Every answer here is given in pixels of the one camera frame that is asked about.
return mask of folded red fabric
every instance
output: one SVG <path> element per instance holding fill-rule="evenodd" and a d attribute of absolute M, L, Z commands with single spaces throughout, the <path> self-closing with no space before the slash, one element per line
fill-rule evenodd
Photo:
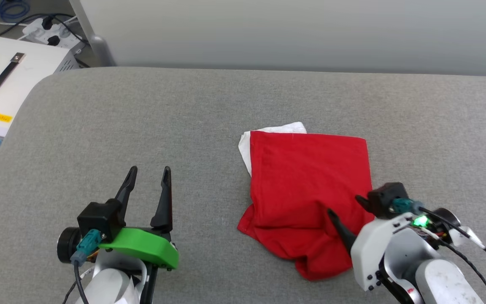
<path fill-rule="evenodd" d="M 295 133 L 251 133 L 251 199 L 239 231 L 280 258 L 295 260 L 308 280 L 351 268 L 328 219 L 334 210 L 353 233 L 374 219 L 356 202 L 372 188 L 362 138 Z"/>

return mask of yellow label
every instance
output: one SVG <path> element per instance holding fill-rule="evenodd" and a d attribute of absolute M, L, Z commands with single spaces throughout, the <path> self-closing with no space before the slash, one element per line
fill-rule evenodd
<path fill-rule="evenodd" d="M 10 122 L 11 120 L 12 120 L 12 116 L 0 114 L 0 121 Z"/>

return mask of gray fabric surface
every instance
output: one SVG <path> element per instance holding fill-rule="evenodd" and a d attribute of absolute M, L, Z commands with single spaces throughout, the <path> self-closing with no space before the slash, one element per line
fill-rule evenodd
<path fill-rule="evenodd" d="M 486 243 L 486 77 L 100 68 L 41 81 L 0 151 L 0 304 L 58 303 L 73 282 L 56 240 L 132 165 L 129 225 L 147 225 L 164 166 L 173 174 L 180 268 L 156 303 L 395 302 L 353 274 L 305 281 L 236 225 L 251 203 L 241 133 L 301 121 L 367 139 L 373 185 L 402 181 L 450 208 Z M 453 257 L 446 249 L 440 250 Z M 461 247 L 486 276 L 486 254 Z M 486 302 L 486 289 L 453 257 Z M 71 300 L 77 298 L 73 293 Z"/>

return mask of power strip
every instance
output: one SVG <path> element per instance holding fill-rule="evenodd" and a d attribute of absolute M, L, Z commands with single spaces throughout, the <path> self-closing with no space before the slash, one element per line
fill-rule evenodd
<path fill-rule="evenodd" d="M 63 25 L 52 24 L 51 21 L 43 25 L 44 20 L 43 18 L 35 19 L 27 27 L 24 27 L 22 30 L 22 33 L 25 35 L 24 38 L 31 42 L 70 49 L 73 54 L 81 53 L 81 50 L 85 47 L 85 43 L 79 41 Z"/>

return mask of white box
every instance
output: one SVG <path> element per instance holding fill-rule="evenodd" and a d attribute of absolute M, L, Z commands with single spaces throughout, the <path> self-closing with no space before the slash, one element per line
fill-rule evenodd
<path fill-rule="evenodd" d="M 69 49 L 0 37 L 0 75 L 24 54 L 0 86 L 0 146 L 31 89 L 44 77 L 79 68 Z"/>

